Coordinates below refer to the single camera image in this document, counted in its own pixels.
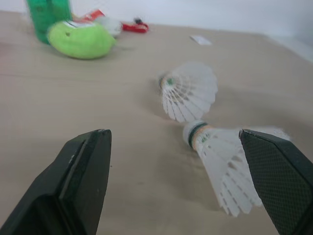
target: white wall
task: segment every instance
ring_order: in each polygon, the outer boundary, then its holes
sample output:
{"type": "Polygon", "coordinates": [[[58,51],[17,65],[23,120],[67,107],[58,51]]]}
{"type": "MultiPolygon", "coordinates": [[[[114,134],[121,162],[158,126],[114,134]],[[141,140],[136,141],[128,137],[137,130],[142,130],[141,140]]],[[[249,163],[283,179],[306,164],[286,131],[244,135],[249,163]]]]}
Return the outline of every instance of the white wall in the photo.
{"type": "MultiPolygon", "coordinates": [[[[313,41],[313,0],[72,0],[82,15],[100,8],[109,16],[211,29],[297,36],[313,41]]],[[[0,9],[22,11],[23,0],[0,0],[0,9]]]]}

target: shuttlecock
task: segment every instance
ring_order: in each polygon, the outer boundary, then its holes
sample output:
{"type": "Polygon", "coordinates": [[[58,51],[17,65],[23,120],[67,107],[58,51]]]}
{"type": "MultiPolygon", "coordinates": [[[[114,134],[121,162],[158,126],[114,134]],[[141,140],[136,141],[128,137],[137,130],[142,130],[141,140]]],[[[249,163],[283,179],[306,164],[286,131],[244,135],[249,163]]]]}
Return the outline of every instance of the shuttlecock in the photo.
{"type": "Polygon", "coordinates": [[[117,37],[122,32],[123,25],[118,20],[107,16],[99,16],[94,21],[101,24],[113,37],[117,37]]]}
{"type": "MultiPolygon", "coordinates": [[[[275,127],[249,127],[289,140],[275,127]]],[[[252,206],[261,206],[252,181],[238,129],[217,129],[196,120],[183,130],[184,140],[197,151],[212,183],[219,204],[227,214],[237,217],[242,211],[250,213],[252,206]]]]}
{"type": "Polygon", "coordinates": [[[158,80],[164,111],[178,122],[200,119],[209,112],[218,90],[212,69],[188,62],[158,80]]]}

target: white paper scrap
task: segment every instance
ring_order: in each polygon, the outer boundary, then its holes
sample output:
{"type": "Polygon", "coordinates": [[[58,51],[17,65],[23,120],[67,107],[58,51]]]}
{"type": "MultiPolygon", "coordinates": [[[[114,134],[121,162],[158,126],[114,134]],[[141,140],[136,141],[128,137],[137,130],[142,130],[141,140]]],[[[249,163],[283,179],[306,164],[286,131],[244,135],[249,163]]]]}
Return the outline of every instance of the white paper scrap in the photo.
{"type": "Polygon", "coordinates": [[[190,38],[197,42],[199,45],[212,45],[209,40],[200,35],[191,35],[190,38]]]}

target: table surface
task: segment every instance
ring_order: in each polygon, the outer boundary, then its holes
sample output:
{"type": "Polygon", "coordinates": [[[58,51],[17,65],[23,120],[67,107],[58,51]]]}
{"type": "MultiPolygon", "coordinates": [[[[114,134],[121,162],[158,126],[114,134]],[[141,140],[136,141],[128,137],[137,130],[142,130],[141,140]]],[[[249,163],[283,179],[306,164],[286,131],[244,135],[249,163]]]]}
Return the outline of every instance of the table surface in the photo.
{"type": "Polygon", "coordinates": [[[312,157],[312,64],[253,34],[152,25],[84,61],[39,43],[19,14],[0,12],[0,30],[0,224],[67,140],[104,128],[112,131],[112,167],[97,234],[278,234],[264,208],[239,218],[219,208],[183,125],[162,109],[156,79],[204,62],[219,83],[205,121],[282,127],[312,157]]]}

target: red strap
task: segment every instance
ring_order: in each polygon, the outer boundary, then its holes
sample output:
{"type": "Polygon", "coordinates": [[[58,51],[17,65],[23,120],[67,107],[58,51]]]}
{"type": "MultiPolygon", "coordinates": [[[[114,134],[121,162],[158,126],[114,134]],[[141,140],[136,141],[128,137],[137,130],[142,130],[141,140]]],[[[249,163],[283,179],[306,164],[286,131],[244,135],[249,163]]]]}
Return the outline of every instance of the red strap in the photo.
{"type": "Polygon", "coordinates": [[[146,23],[141,24],[125,24],[123,23],[123,31],[130,31],[130,32],[136,32],[136,33],[146,33],[149,31],[149,26],[146,23]]]}
{"type": "MultiPolygon", "coordinates": [[[[95,10],[83,17],[85,21],[94,21],[99,16],[105,16],[102,11],[95,10]]],[[[123,31],[130,31],[135,33],[146,33],[149,31],[149,26],[146,23],[125,24],[123,23],[123,31]]]]}

